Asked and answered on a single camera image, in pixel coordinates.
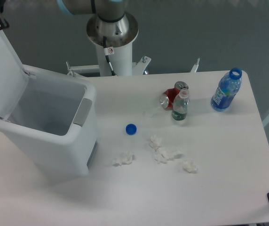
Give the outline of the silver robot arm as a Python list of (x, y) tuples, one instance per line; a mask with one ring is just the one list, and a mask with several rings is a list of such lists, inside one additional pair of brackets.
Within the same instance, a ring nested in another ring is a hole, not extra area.
[[(5, 1), (0, 0), (0, 31), (10, 27), (2, 16)], [(60, 10), (69, 15), (90, 14), (87, 35), (102, 47), (123, 47), (132, 43), (138, 35), (138, 22), (126, 11), (127, 0), (58, 0)]]

